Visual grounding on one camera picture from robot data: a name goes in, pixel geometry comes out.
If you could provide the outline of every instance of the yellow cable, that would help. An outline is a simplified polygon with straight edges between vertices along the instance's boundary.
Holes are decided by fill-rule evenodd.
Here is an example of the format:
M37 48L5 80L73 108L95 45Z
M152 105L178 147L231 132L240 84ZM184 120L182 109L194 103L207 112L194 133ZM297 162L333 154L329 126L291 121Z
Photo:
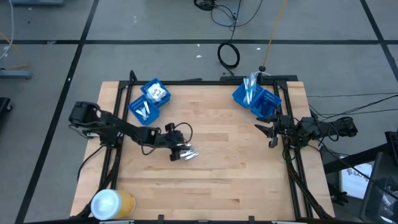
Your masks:
M284 0L282 8L279 10L278 19L276 20L276 23L274 25L274 29L272 30L272 33L271 33L271 37L269 38L269 42L268 42L268 46L267 46L267 52L266 52L266 58L264 59L264 63L262 64L262 66L264 66L264 67L266 66L266 63L267 63L268 54L271 51L272 39L274 38L275 31L278 28L280 18L282 18L282 14L284 13L284 10L285 10L285 7L286 7L286 2L287 2L287 0Z
M11 47L14 47L23 57L25 57L25 59L30 61L28 56L18 46L11 43L11 41L7 38L7 36L5 34L0 32L0 35L3 37L4 40L6 40L11 45ZM29 65L15 65L15 66L9 67L8 70L18 69L18 68L29 68L29 67L30 67L30 62L29 62Z

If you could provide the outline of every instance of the concrete floor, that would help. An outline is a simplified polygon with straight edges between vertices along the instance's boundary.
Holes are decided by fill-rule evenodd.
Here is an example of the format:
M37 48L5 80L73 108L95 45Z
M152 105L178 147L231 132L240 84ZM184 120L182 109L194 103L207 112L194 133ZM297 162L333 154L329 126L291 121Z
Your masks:
M386 40L397 40L395 0L367 0ZM68 0L64 7L20 6L15 8L16 40L79 40L93 0ZM236 1L218 0L236 8ZM243 1L246 21L259 0ZM268 39L282 1L266 0L259 14L236 29L234 39ZM220 19L222 14L215 12ZM10 36L10 12L0 1L0 32ZM210 13L184 0L100 0L87 40L217 40L228 39L227 27L214 24ZM377 40L359 0L288 1L275 39L285 40ZM0 96L10 97L14 110L0 134L0 221L14 223L37 158L65 83L78 41L74 44L20 44L0 67L32 64L31 80L0 80ZM247 75L262 63L267 45L237 44L241 63L234 71ZM25 221L67 218L76 188L76 172L83 160L86 141L67 128L76 101L96 102L101 82L126 80L133 69L139 80L219 80L218 44L86 44L83 47L49 154ZM398 46L388 45L393 57ZM226 62L234 54L223 49ZM275 44L267 63L273 75L297 75L308 95L340 95L398 92L398 82L379 44L310 45ZM337 113L365 105L384 96L309 98L319 112ZM396 108L392 99L364 111ZM355 138L326 142L336 152L354 154L385 143L384 131L395 131L398 111L354 115L359 129Z

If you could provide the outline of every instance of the wooden table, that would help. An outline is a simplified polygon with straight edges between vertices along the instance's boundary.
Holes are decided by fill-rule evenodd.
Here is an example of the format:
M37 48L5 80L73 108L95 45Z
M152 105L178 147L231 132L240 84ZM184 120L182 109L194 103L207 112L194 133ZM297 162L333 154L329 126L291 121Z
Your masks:
M98 98L102 110L113 111L117 86L118 82L102 84ZM310 116L303 83L288 82L288 86L295 118ZM133 87L132 100L142 95L139 87ZM268 148L269 139L254 127L264 123L232 99L237 86L166 88L172 93L171 101L161 107L160 117L151 126L165 131L164 125L170 122L190 123L194 131L191 143L200 155L190 161L170 162L170 150L157 149L144 156L140 146L125 137L117 189L137 199L131 218L156 220L163 214L166 220L247 220L254 215L256 220L294 220L282 144ZM264 88L272 91L270 86ZM141 126L132 113L127 120ZM181 130L189 137L188 128L181 126ZM98 146L99 139L89 140L85 157ZM71 215L80 212L98 188L104 152L82 169ZM320 153L306 147L302 149L302 160L309 190L334 216ZM304 217L299 188L297 192Z

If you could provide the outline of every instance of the yellow cup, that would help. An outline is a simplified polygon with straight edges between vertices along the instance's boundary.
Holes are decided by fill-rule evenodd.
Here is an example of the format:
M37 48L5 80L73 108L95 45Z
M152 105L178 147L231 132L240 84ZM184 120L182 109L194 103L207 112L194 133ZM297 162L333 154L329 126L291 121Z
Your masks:
M91 212L99 220L128 217L135 207L136 199L122 190L102 190L91 201Z

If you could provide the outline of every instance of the blue basket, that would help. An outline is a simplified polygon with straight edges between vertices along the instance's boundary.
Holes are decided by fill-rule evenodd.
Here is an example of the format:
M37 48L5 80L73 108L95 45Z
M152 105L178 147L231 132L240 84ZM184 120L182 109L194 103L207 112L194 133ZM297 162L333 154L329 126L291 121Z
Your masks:
M256 99L256 97L258 97L258 95L260 95L260 93L263 91L263 88L256 84L256 90L254 92L254 96L253 96L253 100L252 102L250 102L250 105L247 105L243 102L244 97L246 96L246 89L244 88L244 83L242 83L237 90L235 90L235 92L232 94L232 97L234 98L234 101L236 101L237 103L239 103L240 105L242 105L244 108L248 108L249 106L251 106L254 103L254 100Z
M143 85L141 87L141 91L144 93L144 95L146 96L147 94L147 90L149 89L149 87L151 87L153 84L155 83L159 83L160 87L162 87L162 89L166 90L166 95L162 98L162 100L160 100L159 102L155 102L155 106L157 108L159 108L160 106L164 105L165 103L167 103L170 100L170 97L172 96L171 93L166 89L166 87L163 86L163 84L160 82L159 79L155 78L152 81L150 81L149 83L146 83L145 85Z
M146 120L144 120L144 118L136 112L136 110L139 110L139 109L145 107L144 101L148 102L148 108L150 111L149 117ZM150 100L148 100L145 97L145 95L140 96L138 99L136 99L132 103L130 103L129 109L142 125L151 124L151 122L156 120L156 118L158 118L159 114L160 114L159 109Z
M258 98L253 100L250 110L260 118L269 117L281 103L282 100L278 96L268 90L264 90Z

